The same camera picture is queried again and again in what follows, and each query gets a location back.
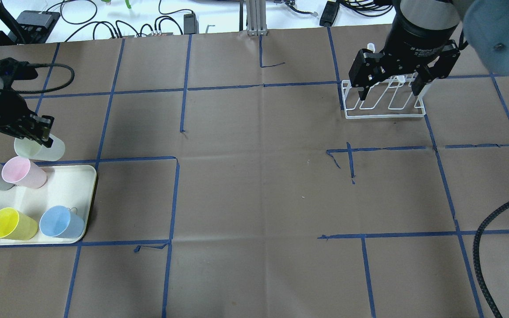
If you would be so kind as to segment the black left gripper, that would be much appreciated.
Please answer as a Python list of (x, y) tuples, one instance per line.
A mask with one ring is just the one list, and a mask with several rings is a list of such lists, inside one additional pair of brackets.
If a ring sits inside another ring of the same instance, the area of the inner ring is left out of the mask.
[(0, 99), (0, 133), (17, 139), (30, 139), (50, 148), (54, 140), (50, 135), (54, 123), (52, 116), (38, 116), (24, 101)]

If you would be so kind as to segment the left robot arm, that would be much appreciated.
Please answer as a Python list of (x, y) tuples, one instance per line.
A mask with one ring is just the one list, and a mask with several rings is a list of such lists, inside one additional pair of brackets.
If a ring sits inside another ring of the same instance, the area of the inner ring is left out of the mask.
[(0, 133), (50, 148), (54, 143), (50, 137), (54, 117), (37, 115), (27, 107), (22, 93), (11, 87), (16, 80), (36, 79), (39, 67), (43, 65), (14, 58), (0, 60)]

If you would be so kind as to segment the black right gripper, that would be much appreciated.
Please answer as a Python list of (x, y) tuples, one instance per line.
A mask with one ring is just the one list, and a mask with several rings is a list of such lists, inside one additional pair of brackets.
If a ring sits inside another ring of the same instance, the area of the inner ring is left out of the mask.
[(460, 57), (458, 45), (451, 39), (457, 26), (423, 28), (397, 13), (384, 48), (377, 53), (361, 49), (353, 61), (348, 76), (351, 87), (359, 90), (360, 101), (366, 100), (370, 87), (394, 75), (417, 73), (411, 84), (416, 97), (433, 80), (447, 78)]

